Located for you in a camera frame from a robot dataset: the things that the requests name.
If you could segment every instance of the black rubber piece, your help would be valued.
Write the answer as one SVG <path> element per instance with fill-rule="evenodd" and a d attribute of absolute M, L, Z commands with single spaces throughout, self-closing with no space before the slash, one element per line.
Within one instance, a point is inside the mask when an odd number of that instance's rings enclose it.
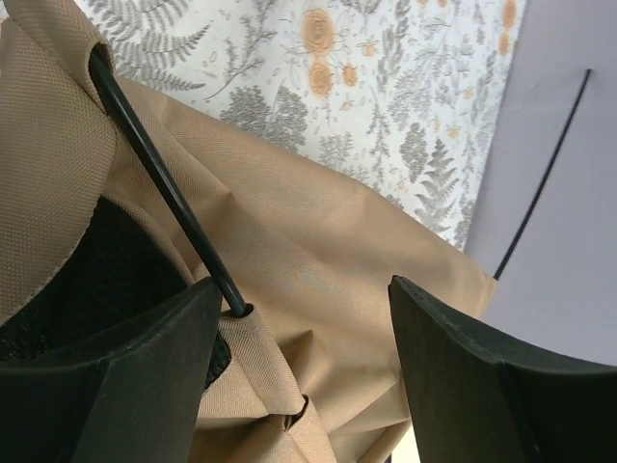
<path fill-rule="evenodd" d="M 135 114 L 98 48 L 95 48 L 91 53 L 89 71 L 98 91 L 98 96 L 110 118 L 126 137 L 131 148 L 144 165 L 178 224 L 182 227 L 203 264 L 210 272 L 212 279 L 223 293 L 223 297 L 228 301 L 231 313 L 236 317 L 245 316 L 250 308 L 242 298 L 240 290 L 205 234 L 193 209 L 182 195 L 161 154 L 150 139 L 137 114 Z"/>
<path fill-rule="evenodd" d="M 422 463 L 612 463 L 617 368 L 550 352 L 394 277 L 389 299 Z"/>
<path fill-rule="evenodd" d="M 185 463 L 220 310 L 208 278 L 87 339 L 0 363 L 0 461 Z"/>

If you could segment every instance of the beige nylon fabric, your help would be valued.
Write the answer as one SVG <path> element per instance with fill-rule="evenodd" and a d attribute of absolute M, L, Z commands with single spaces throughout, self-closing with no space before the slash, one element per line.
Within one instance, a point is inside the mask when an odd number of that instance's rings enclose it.
<path fill-rule="evenodd" d="M 0 324 L 70 257 L 101 195 L 140 223 L 188 283 L 206 276 L 101 108 L 88 58 L 103 38 L 72 0 L 5 5 Z M 203 396 L 190 462 L 384 461 L 410 425 L 389 317 L 392 275 L 473 316 L 495 282 L 351 178 L 121 85 L 255 304 L 244 319 L 221 320 L 232 362 Z"/>

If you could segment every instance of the black cable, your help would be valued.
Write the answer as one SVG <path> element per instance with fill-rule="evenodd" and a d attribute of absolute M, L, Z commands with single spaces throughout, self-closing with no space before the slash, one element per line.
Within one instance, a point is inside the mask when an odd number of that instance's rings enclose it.
<path fill-rule="evenodd" d="M 557 160 L 557 156 L 559 155 L 559 152 L 561 151 L 561 147 L 563 145 L 563 142 L 566 139 L 566 135 L 568 135 L 568 131 L 570 130 L 570 125 L 572 124 L 572 120 L 574 119 L 575 114 L 577 113 L 578 105 L 580 104 L 580 101 L 582 100 L 582 96 L 585 92 L 585 88 L 587 87 L 587 82 L 589 81 L 590 75 L 591 75 L 591 69 L 588 69 L 587 71 L 585 71 L 585 76 L 583 78 L 582 84 L 580 84 L 580 88 L 578 89 L 577 99 L 575 100 L 575 103 L 572 106 L 572 109 L 570 110 L 568 119 L 566 120 L 566 123 L 563 126 L 563 129 L 561 130 L 561 134 L 559 135 L 559 140 L 557 141 L 557 145 L 555 146 L 555 149 L 552 152 L 552 156 L 550 157 L 549 164 L 547 165 L 547 168 L 544 171 L 542 180 L 540 180 L 538 189 L 536 190 L 536 193 L 533 196 L 533 200 L 531 200 L 531 204 L 529 205 L 529 208 L 527 209 L 527 213 L 523 217 L 523 221 L 519 225 L 519 229 L 514 235 L 514 238 L 512 239 L 512 242 L 510 243 L 510 246 L 508 247 L 508 250 L 506 251 L 505 256 L 503 256 L 503 259 L 501 260 L 501 263 L 499 264 L 499 267 L 497 268 L 497 271 L 495 272 L 494 278 L 496 280 L 499 280 L 499 278 L 501 277 L 501 274 L 503 273 L 503 270 L 505 269 L 505 266 L 508 264 L 508 261 L 514 254 L 514 251 L 517 245 L 519 244 L 519 241 L 521 240 L 521 236 L 523 236 L 524 229 L 527 227 L 527 223 L 529 222 L 529 219 L 531 218 L 531 214 L 533 214 L 533 211 L 536 208 L 538 201 L 540 201 L 540 196 L 542 195 L 542 192 L 544 191 L 544 188 L 547 185 L 547 181 L 549 180 L 550 172 L 552 171 L 555 161 Z"/>
<path fill-rule="evenodd" d="M 152 143 L 116 78 L 109 70 L 107 63 L 96 49 L 91 54 L 89 70 L 94 86 L 109 116 L 135 150 L 156 188 L 172 210 L 175 219 L 210 272 L 212 280 L 228 301 L 231 312 L 237 317 L 244 316 L 250 311 L 251 306 L 245 303 L 238 287 L 203 231 L 191 206 L 188 205 L 172 178 L 161 154 Z"/>

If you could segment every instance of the black mesh pocket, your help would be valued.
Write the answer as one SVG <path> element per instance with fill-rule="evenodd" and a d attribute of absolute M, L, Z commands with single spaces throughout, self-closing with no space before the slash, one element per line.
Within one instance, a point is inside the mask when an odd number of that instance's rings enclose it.
<path fill-rule="evenodd" d="M 154 308 L 186 288 L 179 273 L 133 219 L 98 201 L 77 249 L 54 279 L 0 327 L 0 361 L 33 359 Z M 205 387 L 231 354 L 217 336 Z"/>

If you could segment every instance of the floral wallpaper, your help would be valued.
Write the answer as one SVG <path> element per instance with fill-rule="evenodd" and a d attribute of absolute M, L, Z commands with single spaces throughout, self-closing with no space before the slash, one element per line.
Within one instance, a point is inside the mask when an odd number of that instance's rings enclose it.
<path fill-rule="evenodd" d="M 464 246 L 525 0 L 76 1 L 118 74 Z"/>

